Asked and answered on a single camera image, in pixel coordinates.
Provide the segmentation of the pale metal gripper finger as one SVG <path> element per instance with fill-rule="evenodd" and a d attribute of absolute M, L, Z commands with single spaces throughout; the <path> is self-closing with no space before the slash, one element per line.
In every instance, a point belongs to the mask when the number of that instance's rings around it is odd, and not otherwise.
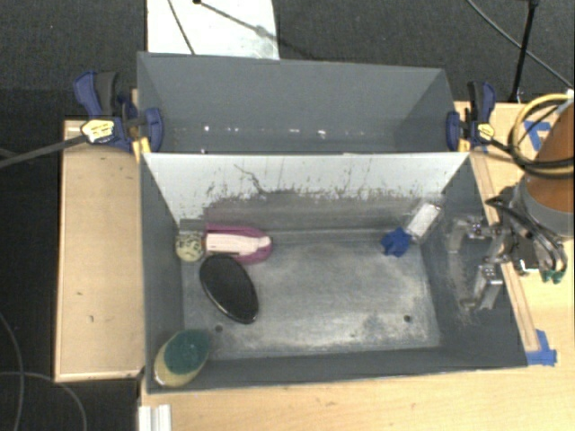
<path fill-rule="evenodd" d="M 456 216 L 447 231 L 447 252 L 457 254 L 462 247 L 464 239 L 486 240 L 493 237 L 492 228 L 482 223 L 480 216 Z"/>
<path fill-rule="evenodd" d="M 462 300 L 469 310 L 492 310 L 500 294 L 504 280 L 499 277 L 496 264 L 483 264 L 477 268 L 473 292 Z"/>

